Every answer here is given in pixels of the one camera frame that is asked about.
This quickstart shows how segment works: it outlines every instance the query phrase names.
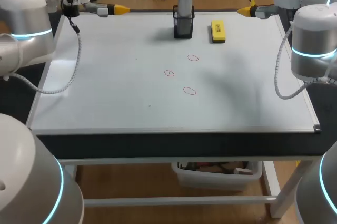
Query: whiteboard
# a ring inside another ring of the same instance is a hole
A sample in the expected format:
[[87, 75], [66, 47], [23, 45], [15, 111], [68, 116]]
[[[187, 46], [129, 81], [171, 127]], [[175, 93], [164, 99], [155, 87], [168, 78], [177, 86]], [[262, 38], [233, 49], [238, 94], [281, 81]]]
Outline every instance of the whiteboard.
[[[226, 42], [211, 42], [211, 20], [225, 23]], [[284, 30], [278, 16], [196, 13], [193, 38], [173, 38], [172, 13], [81, 15], [82, 58], [72, 86], [36, 96], [28, 126], [36, 134], [173, 132], [314, 132], [318, 124], [306, 91], [281, 100], [274, 89]], [[77, 55], [68, 21], [41, 87], [63, 87]], [[302, 84], [283, 50], [281, 93]]]

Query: plastic container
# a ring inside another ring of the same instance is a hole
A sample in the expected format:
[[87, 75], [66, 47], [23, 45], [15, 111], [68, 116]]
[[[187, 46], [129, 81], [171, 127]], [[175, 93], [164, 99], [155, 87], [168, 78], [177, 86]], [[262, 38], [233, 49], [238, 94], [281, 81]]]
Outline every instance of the plastic container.
[[200, 172], [180, 169], [180, 163], [172, 163], [172, 169], [178, 175], [179, 184], [185, 187], [243, 191], [247, 185], [258, 180], [262, 175], [262, 162], [249, 162], [247, 169], [252, 175], [234, 175]]
[[[194, 7], [192, 6], [191, 17], [179, 17], [178, 6], [173, 6], [173, 36], [174, 38], [192, 38], [193, 34], [193, 19], [194, 19]], [[180, 34], [178, 28], [184, 30], [184, 34]]]

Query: pen holder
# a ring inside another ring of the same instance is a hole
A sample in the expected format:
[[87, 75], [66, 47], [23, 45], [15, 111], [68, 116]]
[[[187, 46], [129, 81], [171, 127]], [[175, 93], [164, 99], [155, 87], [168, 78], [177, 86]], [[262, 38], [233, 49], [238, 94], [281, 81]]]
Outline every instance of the pen holder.
[[174, 38], [192, 38], [194, 7], [192, 6], [191, 17], [179, 17], [178, 6], [173, 6], [173, 36]]

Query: red circle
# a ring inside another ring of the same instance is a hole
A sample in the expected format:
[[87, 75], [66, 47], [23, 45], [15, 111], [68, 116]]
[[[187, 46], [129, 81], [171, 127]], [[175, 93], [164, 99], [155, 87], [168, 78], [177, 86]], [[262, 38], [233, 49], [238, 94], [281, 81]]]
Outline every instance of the red circle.
[[174, 76], [174, 73], [171, 70], [165, 70], [164, 74], [167, 76]]
[[194, 89], [190, 88], [190, 87], [184, 87], [184, 92], [188, 95], [195, 95], [196, 94], [196, 91]]
[[197, 56], [195, 56], [195, 55], [193, 55], [193, 54], [189, 54], [189, 55], [187, 56], [187, 58], [188, 58], [190, 61], [192, 61], [192, 62], [196, 62], [196, 61], [199, 60], [199, 57], [197, 57]]

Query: yellow eraser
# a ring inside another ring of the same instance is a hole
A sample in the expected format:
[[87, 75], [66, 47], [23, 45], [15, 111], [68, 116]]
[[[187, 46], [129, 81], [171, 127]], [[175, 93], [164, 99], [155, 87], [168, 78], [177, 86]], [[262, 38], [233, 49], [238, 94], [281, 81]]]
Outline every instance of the yellow eraser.
[[225, 43], [226, 31], [225, 31], [225, 24], [223, 20], [212, 20], [211, 29], [212, 29], [213, 43]]

